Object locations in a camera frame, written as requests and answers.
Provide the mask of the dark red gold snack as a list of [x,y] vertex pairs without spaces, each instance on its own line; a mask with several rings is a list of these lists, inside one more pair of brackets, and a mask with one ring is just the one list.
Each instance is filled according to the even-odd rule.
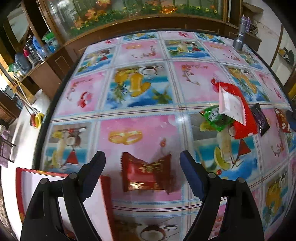
[[121,176],[123,192],[129,191],[174,191],[171,154],[148,163],[128,152],[121,156]]

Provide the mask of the green snack packet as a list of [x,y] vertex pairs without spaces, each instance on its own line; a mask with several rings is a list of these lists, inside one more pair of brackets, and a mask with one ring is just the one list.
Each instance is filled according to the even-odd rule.
[[226,127],[234,123],[234,119],[225,114],[219,113],[219,106],[213,105],[200,111],[201,116],[204,118],[200,124],[200,131],[217,131],[221,132]]

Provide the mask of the large red tissue pack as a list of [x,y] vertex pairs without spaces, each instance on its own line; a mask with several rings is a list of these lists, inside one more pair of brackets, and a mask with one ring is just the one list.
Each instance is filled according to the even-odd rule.
[[257,124],[240,89],[229,83],[218,83],[219,114],[234,120],[234,139],[256,135]]

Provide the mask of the dark purple snack packet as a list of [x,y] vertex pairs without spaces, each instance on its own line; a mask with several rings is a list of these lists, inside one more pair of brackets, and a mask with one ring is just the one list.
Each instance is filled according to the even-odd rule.
[[259,128],[260,136],[262,137],[269,130],[270,125],[259,103],[254,104],[250,109]]

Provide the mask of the small red flower snack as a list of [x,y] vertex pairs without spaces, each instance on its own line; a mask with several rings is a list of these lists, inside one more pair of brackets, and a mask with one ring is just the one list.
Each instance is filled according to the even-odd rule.
[[290,133],[290,124],[287,121],[287,116],[285,115],[285,113],[278,108],[274,108],[274,112],[276,114],[276,118],[280,129],[284,133]]

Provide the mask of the floral plastic tablecloth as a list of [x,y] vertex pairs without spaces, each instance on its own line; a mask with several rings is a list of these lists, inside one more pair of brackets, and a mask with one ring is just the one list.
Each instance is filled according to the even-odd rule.
[[[237,86],[270,125],[234,139],[234,126],[200,131],[200,111],[219,104],[218,83]],[[64,82],[40,139],[40,170],[77,172],[97,151],[106,155],[103,175],[110,193],[118,240],[182,240],[201,207],[180,167],[188,150],[209,172],[244,178],[269,240],[295,196],[295,132],[284,133],[274,108],[291,105],[276,77],[248,46],[184,31],[142,32],[86,48]],[[171,154],[174,191],[123,192],[121,156],[148,163]]]

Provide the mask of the wooden side cabinet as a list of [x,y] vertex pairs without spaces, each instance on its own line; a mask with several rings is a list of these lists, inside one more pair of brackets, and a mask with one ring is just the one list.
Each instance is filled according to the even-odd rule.
[[21,83],[32,95],[35,95],[41,89],[52,100],[62,80],[73,65],[74,62],[70,55],[62,47],[45,61],[32,68],[21,78]]

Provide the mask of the blue water jug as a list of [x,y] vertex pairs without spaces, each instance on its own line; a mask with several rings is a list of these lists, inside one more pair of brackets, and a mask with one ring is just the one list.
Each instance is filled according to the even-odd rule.
[[20,52],[15,54],[15,63],[21,70],[21,72],[26,75],[32,68],[31,63],[27,60],[27,58]]

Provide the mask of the silver flashlight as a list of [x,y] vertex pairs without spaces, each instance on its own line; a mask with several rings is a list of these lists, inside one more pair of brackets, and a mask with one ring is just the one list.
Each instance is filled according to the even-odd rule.
[[233,48],[237,51],[241,51],[244,45],[246,25],[240,25],[237,37],[233,41]]

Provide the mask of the glass flower display panel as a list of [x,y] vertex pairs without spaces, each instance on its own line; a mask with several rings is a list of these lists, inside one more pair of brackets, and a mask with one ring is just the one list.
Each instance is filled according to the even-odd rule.
[[67,41],[108,23],[136,16],[183,14],[222,20],[227,1],[45,1]]

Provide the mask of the purple spray bottles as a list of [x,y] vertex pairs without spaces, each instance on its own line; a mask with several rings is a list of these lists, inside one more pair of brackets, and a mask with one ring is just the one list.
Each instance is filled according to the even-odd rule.
[[246,17],[245,15],[242,15],[240,18],[240,24],[239,24],[239,32],[241,33],[248,33],[251,25],[250,17]]

